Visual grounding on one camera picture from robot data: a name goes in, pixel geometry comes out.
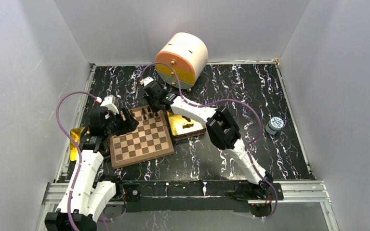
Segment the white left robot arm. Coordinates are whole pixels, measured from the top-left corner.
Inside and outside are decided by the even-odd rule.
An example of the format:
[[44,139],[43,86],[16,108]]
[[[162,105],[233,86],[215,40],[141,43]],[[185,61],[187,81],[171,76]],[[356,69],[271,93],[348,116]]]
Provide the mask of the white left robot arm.
[[107,202],[124,196],[124,186],[115,180],[101,180],[97,185],[94,180],[110,137],[132,132],[139,123],[127,108],[115,113],[106,106],[94,108],[89,119],[74,141],[78,153],[67,190],[56,210],[45,217],[49,231],[95,231]]

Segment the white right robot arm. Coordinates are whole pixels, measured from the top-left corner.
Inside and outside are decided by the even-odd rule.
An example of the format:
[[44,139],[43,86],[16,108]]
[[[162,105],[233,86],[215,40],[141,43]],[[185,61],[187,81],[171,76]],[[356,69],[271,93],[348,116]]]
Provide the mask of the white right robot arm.
[[220,150],[227,150],[246,179],[253,184],[252,194],[265,199],[271,193],[272,175],[261,167],[247,150],[239,126],[229,110],[221,106],[212,108],[198,104],[185,96],[167,92],[156,80],[146,77],[140,80],[144,98],[153,111],[169,111],[204,124],[211,143]]

